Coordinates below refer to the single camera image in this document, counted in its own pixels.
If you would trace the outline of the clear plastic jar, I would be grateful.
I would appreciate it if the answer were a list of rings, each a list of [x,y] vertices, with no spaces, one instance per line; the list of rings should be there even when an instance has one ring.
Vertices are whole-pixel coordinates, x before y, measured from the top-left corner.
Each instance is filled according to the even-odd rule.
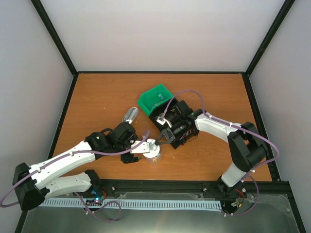
[[[161,153],[158,151],[151,151],[149,153],[145,153],[144,157],[146,161],[152,165],[159,164],[161,161]]]

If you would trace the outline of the black popsicle candy bin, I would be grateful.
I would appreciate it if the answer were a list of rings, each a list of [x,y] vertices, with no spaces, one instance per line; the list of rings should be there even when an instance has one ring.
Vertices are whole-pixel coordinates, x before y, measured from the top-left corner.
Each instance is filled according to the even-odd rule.
[[[167,121],[171,124],[171,126],[173,126],[174,124],[178,123],[179,120],[182,119],[191,110],[191,108],[184,100],[178,101],[176,98],[174,98],[167,109],[167,112],[164,116],[164,124],[162,125],[156,120],[158,119],[158,117],[162,116],[168,102],[169,101],[156,107],[149,115],[149,119],[159,131],[169,126]]]

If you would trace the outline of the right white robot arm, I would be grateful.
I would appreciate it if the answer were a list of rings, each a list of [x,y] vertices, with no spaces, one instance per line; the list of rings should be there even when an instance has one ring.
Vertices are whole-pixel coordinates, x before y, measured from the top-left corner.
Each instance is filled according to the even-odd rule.
[[[155,117],[160,136],[156,145],[171,144],[174,149],[200,132],[209,133],[229,145],[232,163],[218,178],[218,192],[228,197],[240,180],[268,154],[266,143],[256,137],[254,124],[230,124],[217,117],[206,116],[201,109],[192,110],[185,101],[173,100],[167,112]]]

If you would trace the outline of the green candy bin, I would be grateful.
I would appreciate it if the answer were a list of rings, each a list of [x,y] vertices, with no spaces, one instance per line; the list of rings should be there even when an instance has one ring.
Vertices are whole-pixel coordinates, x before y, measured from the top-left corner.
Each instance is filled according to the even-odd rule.
[[[159,84],[142,93],[137,104],[149,116],[156,107],[166,103],[172,97],[173,94],[163,84]]]

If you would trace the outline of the black lollipop candy bin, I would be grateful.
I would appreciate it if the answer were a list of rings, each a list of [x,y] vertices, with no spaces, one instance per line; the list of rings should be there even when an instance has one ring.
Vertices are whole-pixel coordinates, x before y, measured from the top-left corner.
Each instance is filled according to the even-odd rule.
[[[192,139],[196,139],[198,137],[199,132],[195,130],[188,130],[181,136],[178,136],[170,145],[177,149],[179,146],[183,146],[185,143],[190,142]]]

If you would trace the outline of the metal scoop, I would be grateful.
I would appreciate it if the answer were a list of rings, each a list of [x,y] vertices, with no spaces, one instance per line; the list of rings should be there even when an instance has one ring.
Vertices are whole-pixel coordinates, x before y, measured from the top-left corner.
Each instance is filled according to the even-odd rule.
[[[139,113],[139,109],[137,107],[131,107],[123,116],[122,118],[122,122],[128,123],[128,124],[132,124],[133,121],[136,119],[136,117],[138,116]]]

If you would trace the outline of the silver jar lid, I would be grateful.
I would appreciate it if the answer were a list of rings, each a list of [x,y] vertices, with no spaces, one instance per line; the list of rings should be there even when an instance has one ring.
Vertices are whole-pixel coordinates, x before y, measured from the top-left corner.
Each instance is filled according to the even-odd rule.
[[[155,139],[147,139],[147,143],[149,144],[150,151],[147,153],[143,153],[146,158],[155,158],[160,153],[160,146],[155,144]]]

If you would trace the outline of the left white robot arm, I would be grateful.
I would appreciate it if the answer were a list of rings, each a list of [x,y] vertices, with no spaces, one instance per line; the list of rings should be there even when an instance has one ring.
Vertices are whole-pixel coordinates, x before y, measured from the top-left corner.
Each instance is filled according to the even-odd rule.
[[[26,163],[17,165],[12,182],[17,197],[15,204],[22,211],[29,211],[45,200],[65,193],[97,195],[101,190],[101,180],[94,170],[74,176],[65,176],[65,173],[104,156],[120,156],[124,163],[137,162],[140,158],[134,157],[132,151],[142,147],[149,134],[145,131],[139,139],[135,128],[122,122],[114,129],[91,133],[71,149],[49,160],[31,166]]]

